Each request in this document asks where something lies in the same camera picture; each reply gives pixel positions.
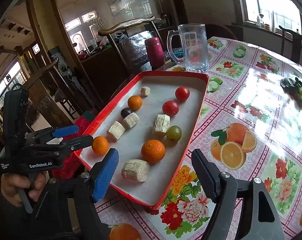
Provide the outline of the person's left hand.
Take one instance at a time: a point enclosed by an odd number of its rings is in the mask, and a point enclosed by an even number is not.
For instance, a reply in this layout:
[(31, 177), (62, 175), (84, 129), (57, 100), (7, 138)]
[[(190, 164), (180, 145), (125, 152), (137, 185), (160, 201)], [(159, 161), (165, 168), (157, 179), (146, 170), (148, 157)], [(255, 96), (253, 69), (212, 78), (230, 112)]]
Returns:
[[(47, 182), (46, 172), (37, 174), (33, 189), (29, 192), (29, 197), (37, 202)], [(31, 186), (30, 180), (18, 174), (3, 174), (1, 177), (1, 192), (4, 198), (14, 206), (20, 207), (23, 202), (18, 193), (18, 188), (28, 189)]]

